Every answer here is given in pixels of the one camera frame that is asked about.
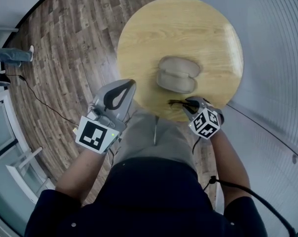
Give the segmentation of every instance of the wooden floor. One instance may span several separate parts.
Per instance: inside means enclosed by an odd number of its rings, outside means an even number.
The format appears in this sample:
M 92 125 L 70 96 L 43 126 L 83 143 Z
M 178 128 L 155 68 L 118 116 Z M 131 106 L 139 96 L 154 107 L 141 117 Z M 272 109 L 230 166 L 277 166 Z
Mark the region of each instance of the wooden floor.
M 23 75 L 37 97 L 63 116 L 79 123 L 97 90 L 119 78 L 116 49 L 128 19 L 153 0 L 46 0 L 21 26 L 10 47 L 35 46 L 33 63 L 8 74 Z M 17 118 L 30 147 L 43 147 L 39 163 L 55 182 L 78 156 L 74 125 L 35 99 L 24 82 L 11 77 L 10 93 Z M 196 140 L 187 124 L 179 124 L 191 145 Z M 200 183 L 216 174 L 212 147 L 199 145 L 195 153 Z M 93 202 L 110 165 L 106 159 L 86 203 Z M 216 187 L 207 189 L 212 203 Z

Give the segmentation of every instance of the round wooden table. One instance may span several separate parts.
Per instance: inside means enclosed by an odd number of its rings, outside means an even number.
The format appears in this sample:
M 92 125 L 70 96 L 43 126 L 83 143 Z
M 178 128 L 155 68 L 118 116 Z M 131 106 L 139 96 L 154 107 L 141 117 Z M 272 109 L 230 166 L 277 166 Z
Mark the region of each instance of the round wooden table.
M 164 56 L 197 63 L 202 72 L 191 94 L 168 91 L 156 84 L 158 64 Z M 239 38 L 229 21 L 199 0 L 156 0 L 138 10 L 120 36 L 117 62 L 123 79 L 137 82 L 134 99 L 151 113 L 186 121 L 181 107 L 168 100 L 202 96 L 223 108 L 235 94 L 243 73 Z

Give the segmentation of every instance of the cable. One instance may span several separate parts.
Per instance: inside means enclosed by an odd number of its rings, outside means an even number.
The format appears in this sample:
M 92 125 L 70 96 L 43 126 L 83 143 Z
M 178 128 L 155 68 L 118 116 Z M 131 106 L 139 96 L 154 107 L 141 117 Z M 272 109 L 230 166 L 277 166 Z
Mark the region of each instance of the cable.
M 26 81 L 26 79 L 25 79 L 23 76 L 21 76 L 21 75 L 7 75 L 7 76 L 10 76 L 10 77 L 19 77 L 19 79 L 25 81 L 27 87 L 32 91 L 32 93 L 34 94 L 35 98 L 36 98 L 38 101 L 40 101 L 43 105 L 47 106 L 49 109 L 51 109 L 52 111 L 54 111 L 55 113 L 57 113 L 57 114 L 58 114 L 60 117 L 62 117 L 64 120 L 66 120 L 66 121 L 68 121 L 68 122 L 70 122 L 70 123 L 72 123 L 72 124 L 74 124 L 74 125 L 76 125 L 76 126 L 79 126 L 78 124 L 76 124 L 76 123 L 72 122 L 71 120 L 65 118 L 65 117 L 62 116 L 59 112 L 57 112 L 55 109 L 51 108 L 49 105 L 45 104 L 43 101 L 41 101 L 40 99 L 38 99 L 37 96 L 36 96 L 36 94 L 35 94 L 35 92 L 32 90 L 32 88 L 29 86 L 28 82 Z
M 238 188 L 238 189 L 241 189 L 241 190 L 243 190 L 243 191 L 251 194 L 257 200 L 259 200 L 262 204 L 264 204 L 266 206 L 266 208 L 269 209 L 282 222 L 282 224 L 286 227 L 286 229 L 287 229 L 290 237 L 298 237 L 298 233 L 296 233 L 295 229 L 291 226 L 291 224 L 269 202 L 267 202 L 265 199 L 263 199 L 262 197 L 260 197 L 258 194 L 256 194 L 251 189 L 249 189 L 247 187 L 244 187 L 242 185 L 238 185 L 238 184 L 234 184 L 234 183 L 230 183 L 230 182 L 218 180 L 218 179 L 216 179 L 216 176 L 212 176 L 210 178 L 207 186 L 209 184 L 214 184 L 215 182 L 218 182 L 218 183 L 223 184 L 225 186 L 229 186 L 229 187 L 233 187 L 233 188 Z
M 129 120 L 130 120 L 130 115 L 129 115 L 128 112 L 127 112 L 127 115 L 128 115 L 128 119 L 127 119 L 127 121 L 125 122 L 125 124 L 128 124 L 128 122 L 129 122 Z
M 110 161 L 110 156 L 109 156 L 109 151 L 110 153 L 112 154 L 112 160 Z M 113 151 L 109 148 L 109 150 L 106 152 L 106 154 L 108 155 L 108 160 L 109 160 L 109 164 L 111 165 L 111 167 L 113 166 L 113 163 L 114 163 L 114 153 Z
M 197 143 L 200 141 L 200 138 L 201 138 L 201 137 L 198 137 L 198 140 L 195 142 L 195 144 L 194 144 L 194 146 L 193 146 L 193 149 L 192 149 L 192 154 L 194 154 L 194 149 L 195 149 Z
M 277 136 L 275 136 L 273 133 L 271 133 L 269 130 L 267 130 L 265 127 L 263 127 L 262 125 L 260 125 L 259 123 L 257 123 L 256 121 L 254 121 L 252 118 L 248 117 L 247 115 L 243 114 L 241 111 L 237 110 L 236 108 L 232 107 L 231 105 L 227 104 L 230 108 L 234 109 L 235 111 L 237 111 L 238 113 L 242 114 L 243 116 L 245 116 L 246 118 L 248 118 L 249 120 L 251 120 L 252 122 L 254 122 L 255 124 L 257 124 L 259 127 L 263 128 L 265 131 L 267 131 L 269 134 L 271 134 L 274 138 L 276 138 L 278 141 L 280 141 L 283 145 L 285 145 L 288 149 L 290 149 L 294 155 L 296 155 L 298 157 L 298 154 L 292 150 L 286 143 L 284 143 L 280 138 L 278 138 Z

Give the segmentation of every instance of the jeans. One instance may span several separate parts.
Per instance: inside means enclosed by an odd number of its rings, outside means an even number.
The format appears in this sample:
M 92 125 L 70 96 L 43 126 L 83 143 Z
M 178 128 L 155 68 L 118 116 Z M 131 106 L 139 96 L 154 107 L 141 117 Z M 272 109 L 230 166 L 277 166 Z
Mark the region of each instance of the jeans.
M 0 48 L 0 62 L 20 67 L 22 61 L 30 61 L 32 52 L 22 51 L 17 48 Z

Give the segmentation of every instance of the navy shirt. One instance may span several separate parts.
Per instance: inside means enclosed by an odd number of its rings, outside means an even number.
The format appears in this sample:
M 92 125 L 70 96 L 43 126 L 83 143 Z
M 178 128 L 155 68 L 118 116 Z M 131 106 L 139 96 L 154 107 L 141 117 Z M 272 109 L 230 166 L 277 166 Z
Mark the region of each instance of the navy shirt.
M 216 213 L 188 165 L 133 158 L 115 165 L 93 204 L 43 191 L 27 224 L 33 236 L 267 236 L 250 197 Z

